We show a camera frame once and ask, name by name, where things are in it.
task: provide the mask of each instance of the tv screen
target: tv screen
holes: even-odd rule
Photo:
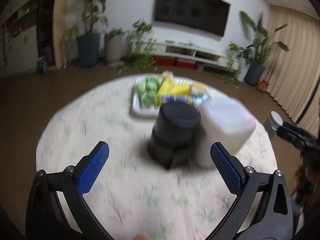
[[[224,36],[230,4],[221,0],[157,0],[155,20]]]

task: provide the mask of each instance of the hand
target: hand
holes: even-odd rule
[[[143,235],[137,235],[133,240],[148,240],[148,238]]]
[[[303,165],[300,165],[299,168],[295,171],[294,177],[296,179],[296,182],[294,184],[293,193],[298,190],[298,188],[301,186],[302,177],[304,175],[304,169]]]

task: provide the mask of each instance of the metal screw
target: metal screw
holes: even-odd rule
[[[245,171],[248,172],[248,173],[253,173],[254,172],[254,168],[248,166],[245,168]]]
[[[73,172],[75,170],[74,166],[66,167],[66,172]]]
[[[37,172],[37,176],[42,176],[44,174],[44,170],[39,170],[38,172]]]
[[[282,171],[280,170],[276,170],[276,175],[278,175],[279,177],[281,177],[283,175]]]

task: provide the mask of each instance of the blue-gray plant pot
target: blue-gray plant pot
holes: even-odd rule
[[[81,66],[95,66],[98,63],[100,34],[85,34],[76,38]]]
[[[244,81],[246,81],[249,85],[256,86],[258,85],[260,78],[265,71],[265,67],[260,65],[259,63],[253,62],[245,75]]]

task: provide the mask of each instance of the tv stand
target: tv stand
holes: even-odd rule
[[[141,46],[141,52],[148,44],[146,39]],[[136,48],[135,41],[132,42],[132,51]],[[156,41],[154,45],[154,55],[164,57],[175,57],[202,62],[206,67],[228,69],[228,57],[225,54],[215,52],[213,49],[202,48],[190,43],[174,41]],[[238,70],[239,60],[235,59],[232,66],[233,70]]]

